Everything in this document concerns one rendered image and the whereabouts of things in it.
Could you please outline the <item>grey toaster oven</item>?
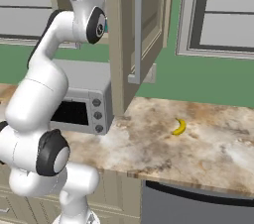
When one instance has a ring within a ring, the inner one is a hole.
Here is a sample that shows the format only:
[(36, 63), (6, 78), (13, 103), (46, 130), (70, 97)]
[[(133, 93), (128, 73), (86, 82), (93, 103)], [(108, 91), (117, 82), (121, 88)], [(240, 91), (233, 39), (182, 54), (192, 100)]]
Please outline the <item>grey toaster oven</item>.
[(67, 93), (51, 127), (105, 135), (112, 124), (111, 74), (108, 62), (55, 59), (68, 79)]

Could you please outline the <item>beige base cabinets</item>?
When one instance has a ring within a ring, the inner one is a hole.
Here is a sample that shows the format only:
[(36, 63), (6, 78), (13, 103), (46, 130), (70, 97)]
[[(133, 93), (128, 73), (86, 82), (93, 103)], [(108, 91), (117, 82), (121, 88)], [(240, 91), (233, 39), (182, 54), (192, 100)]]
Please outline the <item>beige base cabinets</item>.
[[(20, 197), (8, 184), (10, 169), (0, 165), (0, 224), (52, 224), (60, 215), (57, 195)], [(102, 173), (88, 204), (101, 224), (141, 224), (142, 182), (116, 172)]]

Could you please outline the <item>grey framed window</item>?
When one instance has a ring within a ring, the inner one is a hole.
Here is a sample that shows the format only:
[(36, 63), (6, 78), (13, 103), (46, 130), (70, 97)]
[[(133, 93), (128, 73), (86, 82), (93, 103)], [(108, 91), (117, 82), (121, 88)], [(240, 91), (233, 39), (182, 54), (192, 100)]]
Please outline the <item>grey framed window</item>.
[(0, 44), (33, 46), (57, 9), (70, 10), (70, 2), (0, 0)]
[(177, 54), (254, 60), (254, 0), (181, 0)]

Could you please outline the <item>yellow banana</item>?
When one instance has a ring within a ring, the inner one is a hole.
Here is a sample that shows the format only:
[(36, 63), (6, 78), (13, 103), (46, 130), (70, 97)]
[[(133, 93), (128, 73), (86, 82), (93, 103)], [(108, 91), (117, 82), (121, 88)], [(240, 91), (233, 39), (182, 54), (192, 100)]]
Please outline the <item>yellow banana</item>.
[(175, 135), (175, 136), (182, 134), (185, 131), (186, 126), (187, 126), (185, 120), (177, 119), (177, 121), (179, 122), (179, 127), (173, 131), (173, 135)]

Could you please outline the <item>beige cabinet door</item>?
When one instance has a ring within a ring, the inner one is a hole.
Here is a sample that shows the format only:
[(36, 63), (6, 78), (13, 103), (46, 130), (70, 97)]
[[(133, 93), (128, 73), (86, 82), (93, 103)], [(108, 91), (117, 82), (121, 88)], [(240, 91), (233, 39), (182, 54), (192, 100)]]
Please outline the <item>beige cabinet door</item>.
[(167, 45), (172, 0), (142, 0), (141, 83), (128, 82), (135, 72), (135, 0), (107, 0), (107, 24), (113, 113), (125, 113), (137, 90)]

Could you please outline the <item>grey wall outlet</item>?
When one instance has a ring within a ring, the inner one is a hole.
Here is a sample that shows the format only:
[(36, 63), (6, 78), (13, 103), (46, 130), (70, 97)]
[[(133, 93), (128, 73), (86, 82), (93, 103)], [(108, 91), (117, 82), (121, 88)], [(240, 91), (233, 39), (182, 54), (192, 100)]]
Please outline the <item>grey wall outlet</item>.
[(146, 77), (144, 78), (144, 83), (155, 83), (156, 82), (156, 74), (157, 74), (157, 65), (154, 63), (149, 69)]

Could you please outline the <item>grey dishwasher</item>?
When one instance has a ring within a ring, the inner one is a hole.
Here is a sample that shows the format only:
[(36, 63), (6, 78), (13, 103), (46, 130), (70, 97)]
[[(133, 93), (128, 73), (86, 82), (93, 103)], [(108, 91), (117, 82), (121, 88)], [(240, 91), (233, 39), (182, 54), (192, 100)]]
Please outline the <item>grey dishwasher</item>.
[(146, 180), (141, 224), (254, 224), (254, 198)]

